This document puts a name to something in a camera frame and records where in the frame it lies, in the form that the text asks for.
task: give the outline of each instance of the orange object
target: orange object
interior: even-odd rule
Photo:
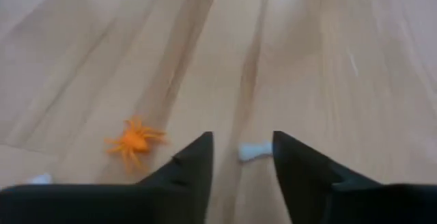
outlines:
[[[145,169],[141,164],[135,152],[148,153],[150,151],[150,142],[165,142],[165,132],[143,126],[138,117],[126,121],[126,129],[122,136],[117,140],[106,139],[107,143],[117,144],[116,147],[108,150],[108,153],[120,152],[123,157],[126,170],[132,171],[131,161],[139,168]]]

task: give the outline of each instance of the white bone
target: white bone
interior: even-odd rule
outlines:
[[[40,176],[36,176],[30,179],[28,184],[52,184],[52,176],[48,173],[42,174]]]
[[[243,143],[240,145],[238,155],[242,162],[252,160],[258,156],[270,156],[272,155],[272,143],[266,142],[263,144]]]

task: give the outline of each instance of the black pointed object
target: black pointed object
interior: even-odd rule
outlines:
[[[380,185],[284,132],[273,133],[273,157],[279,185],[294,224],[321,223],[333,186],[360,189]]]
[[[293,224],[437,223],[437,186],[382,185],[284,132],[273,156]]]
[[[0,223],[204,223],[213,136],[202,136],[134,185],[29,185],[0,192]]]

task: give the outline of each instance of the wooden floor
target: wooden floor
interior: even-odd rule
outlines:
[[[283,130],[381,182],[437,183],[437,0],[0,0],[0,185],[131,183],[104,151],[140,115],[166,163],[215,134],[209,223],[289,223]]]

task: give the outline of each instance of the orange toy spider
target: orange toy spider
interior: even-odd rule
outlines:
[[[165,132],[143,126],[138,117],[126,121],[126,129],[118,140],[106,139],[107,143],[115,143],[117,146],[108,150],[108,153],[121,152],[127,172],[132,170],[131,163],[139,169],[145,169],[135,152],[147,153],[150,151],[150,141],[165,142]]]

